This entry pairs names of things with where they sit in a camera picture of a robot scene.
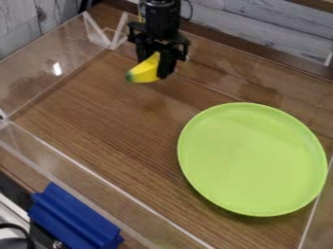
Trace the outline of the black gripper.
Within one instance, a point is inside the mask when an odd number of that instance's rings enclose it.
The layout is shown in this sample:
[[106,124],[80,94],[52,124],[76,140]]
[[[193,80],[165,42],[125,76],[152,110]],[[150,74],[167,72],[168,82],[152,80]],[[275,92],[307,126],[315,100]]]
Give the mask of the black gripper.
[[129,21],[126,23],[126,41],[136,47],[137,62],[142,62],[153,52],[160,53],[157,77],[164,79],[173,71],[176,60],[187,58],[189,40],[175,31],[165,37],[146,31],[145,23]]

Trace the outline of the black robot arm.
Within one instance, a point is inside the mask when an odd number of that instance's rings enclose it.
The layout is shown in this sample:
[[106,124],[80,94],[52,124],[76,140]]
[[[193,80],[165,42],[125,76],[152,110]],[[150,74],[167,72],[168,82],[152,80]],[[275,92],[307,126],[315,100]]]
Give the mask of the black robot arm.
[[176,61],[187,59],[189,40],[179,32],[180,0],[141,0],[142,20],[126,23],[126,41],[134,45],[137,64],[125,80],[146,84],[164,79]]

